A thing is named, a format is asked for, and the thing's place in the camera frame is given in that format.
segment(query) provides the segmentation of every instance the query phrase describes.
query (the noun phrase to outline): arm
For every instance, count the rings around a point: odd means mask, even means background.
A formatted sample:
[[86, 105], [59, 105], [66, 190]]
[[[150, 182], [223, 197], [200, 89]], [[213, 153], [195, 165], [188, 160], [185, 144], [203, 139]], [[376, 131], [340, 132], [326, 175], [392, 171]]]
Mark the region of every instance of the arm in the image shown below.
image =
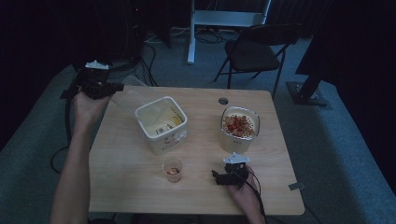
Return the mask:
[[55, 191], [50, 223], [87, 223], [90, 206], [91, 131], [110, 97], [92, 100], [81, 92], [73, 100], [75, 128]]
[[[253, 173], [250, 166], [247, 165], [247, 168], [251, 173]], [[248, 175], [247, 182], [253, 186], [254, 189], [257, 189], [252, 174]], [[255, 192], [247, 184], [244, 184], [241, 189], [237, 189], [235, 186], [227, 186], [227, 189], [235, 202], [247, 216], [250, 224], [265, 223], [264, 216], [260, 211], [259, 200], [257, 199]]]

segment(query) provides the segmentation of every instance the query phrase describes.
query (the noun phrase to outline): chair backrest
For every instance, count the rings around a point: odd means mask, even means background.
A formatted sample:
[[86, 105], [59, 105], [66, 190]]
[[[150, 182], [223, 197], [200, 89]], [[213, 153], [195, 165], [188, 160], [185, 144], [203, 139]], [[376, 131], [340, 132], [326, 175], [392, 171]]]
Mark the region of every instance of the chair backrest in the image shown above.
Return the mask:
[[279, 24], [279, 25], [253, 25], [242, 30], [238, 40], [254, 41], [267, 46], [295, 44], [300, 38], [301, 25]]

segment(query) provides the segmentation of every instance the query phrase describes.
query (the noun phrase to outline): white device part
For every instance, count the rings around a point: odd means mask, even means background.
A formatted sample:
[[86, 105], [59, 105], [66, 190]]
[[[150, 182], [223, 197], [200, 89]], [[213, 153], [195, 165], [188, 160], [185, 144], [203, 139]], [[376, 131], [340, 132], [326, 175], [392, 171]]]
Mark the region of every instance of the white device part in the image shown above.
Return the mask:
[[223, 160], [225, 163], [236, 164], [241, 162], [250, 161], [248, 157], [241, 156], [240, 154], [233, 153], [230, 157]]
[[107, 64], [101, 64], [101, 63], [97, 62], [96, 60], [91, 63], [85, 63], [85, 67], [108, 70]]

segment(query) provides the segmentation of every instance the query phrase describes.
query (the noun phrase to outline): wooden tabletop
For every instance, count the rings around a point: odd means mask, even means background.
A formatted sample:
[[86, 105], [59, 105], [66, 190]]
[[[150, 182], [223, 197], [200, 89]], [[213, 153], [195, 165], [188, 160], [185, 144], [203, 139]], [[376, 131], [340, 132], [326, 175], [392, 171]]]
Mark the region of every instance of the wooden tabletop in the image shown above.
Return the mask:
[[[153, 89], [174, 98], [188, 117], [185, 143], [163, 156], [154, 155], [136, 119], [110, 102], [91, 150], [90, 211], [242, 214], [211, 173], [225, 173], [223, 159], [230, 153], [220, 147], [219, 123], [224, 109], [235, 105], [260, 116], [260, 133], [243, 155], [251, 159], [247, 164], [260, 180], [266, 214], [304, 212], [300, 191], [289, 188], [296, 178], [268, 91]], [[220, 97], [229, 103], [221, 105]], [[177, 183], [170, 183], [163, 174], [167, 157], [184, 161], [184, 174]]]

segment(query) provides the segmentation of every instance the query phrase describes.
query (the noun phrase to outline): clear cup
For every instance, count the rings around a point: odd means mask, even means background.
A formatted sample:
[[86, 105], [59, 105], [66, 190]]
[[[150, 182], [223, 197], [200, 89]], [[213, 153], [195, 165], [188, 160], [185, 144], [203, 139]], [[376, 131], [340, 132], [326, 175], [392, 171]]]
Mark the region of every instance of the clear cup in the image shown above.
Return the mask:
[[172, 183], [176, 183], [181, 179], [182, 171], [183, 161], [179, 158], [168, 158], [163, 162], [163, 172]]

